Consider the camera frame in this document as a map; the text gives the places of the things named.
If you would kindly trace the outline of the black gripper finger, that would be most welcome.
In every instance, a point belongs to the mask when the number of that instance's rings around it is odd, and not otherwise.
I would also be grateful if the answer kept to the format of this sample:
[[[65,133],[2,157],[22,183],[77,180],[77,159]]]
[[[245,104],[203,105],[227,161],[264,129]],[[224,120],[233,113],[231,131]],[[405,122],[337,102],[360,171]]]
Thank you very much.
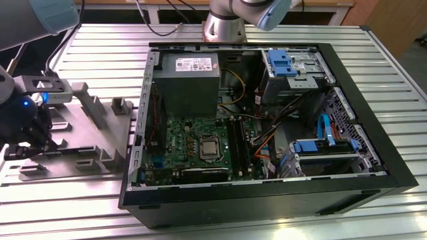
[[[55,151],[57,144],[52,140],[52,118],[48,105],[44,102],[36,103],[36,114],[24,128],[26,142],[29,146],[24,148],[24,153],[44,153]]]
[[[34,148],[32,146],[21,146],[17,143],[8,143],[4,151],[4,160],[24,160],[32,157]]]

